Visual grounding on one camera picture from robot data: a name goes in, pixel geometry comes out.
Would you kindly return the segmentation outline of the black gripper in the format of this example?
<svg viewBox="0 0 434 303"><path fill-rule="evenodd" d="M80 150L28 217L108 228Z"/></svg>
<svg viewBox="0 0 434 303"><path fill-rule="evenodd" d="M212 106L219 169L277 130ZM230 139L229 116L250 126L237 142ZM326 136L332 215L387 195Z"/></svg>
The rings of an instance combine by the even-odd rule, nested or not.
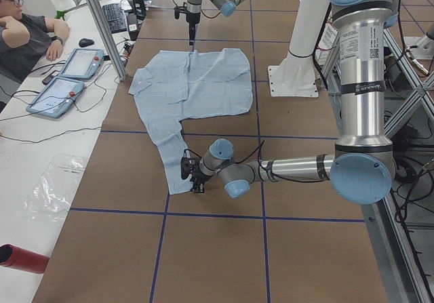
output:
<svg viewBox="0 0 434 303"><path fill-rule="evenodd" d="M186 15L186 21L189 23L189 45L194 45L196 35L196 24L199 24L201 17L200 4L184 2L181 6L174 7L174 17L179 19L181 14Z"/></svg>
<svg viewBox="0 0 434 303"><path fill-rule="evenodd" d="M188 178L193 183L191 188L191 192L193 193L204 193L204 184L209 180L209 176L204 174L199 168L201 159L202 156L191 149L184 149L180 162L181 178L183 180Z"/></svg>

